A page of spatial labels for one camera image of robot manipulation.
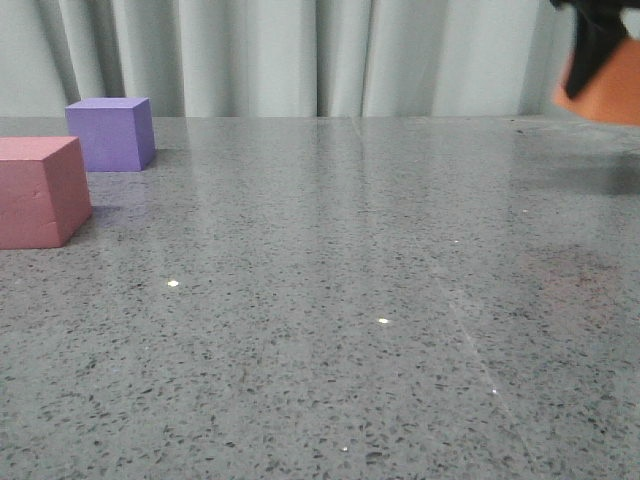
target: curtain fold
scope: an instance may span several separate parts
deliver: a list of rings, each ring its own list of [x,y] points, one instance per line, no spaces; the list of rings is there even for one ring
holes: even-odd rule
[[[0,115],[145,96],[157,116],[555,114],[546,0],[0,0]],[[640,24],[630,16],[630,25]]]

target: cube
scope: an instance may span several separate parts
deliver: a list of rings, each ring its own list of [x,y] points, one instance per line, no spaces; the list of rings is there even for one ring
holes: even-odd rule
[[[65,109],[88,172],[143,170],[156,146],[148,98],[87,98]]]
[[[0,249],[61,247],[90,216],[77,137],[0,137]]]

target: orange object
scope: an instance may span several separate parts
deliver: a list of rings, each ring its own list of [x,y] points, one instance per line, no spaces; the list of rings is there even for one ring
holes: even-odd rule
[[[573,99],[564,89],[569,70],[556,88],[556,105],[596,122],[640,126],[640,41],[624,39]]]

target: gray speckled countertop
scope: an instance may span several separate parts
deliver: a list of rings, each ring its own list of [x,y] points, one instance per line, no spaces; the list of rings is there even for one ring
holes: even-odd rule
[[[639,130],[154,125],[0,251],[1,479],[640,477]]]

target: purple foam cube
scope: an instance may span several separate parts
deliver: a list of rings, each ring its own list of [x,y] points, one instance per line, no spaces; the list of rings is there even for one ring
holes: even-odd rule
[[[140,171],[155,156],[148,98],[87,98],[65,113],[88,172]]]

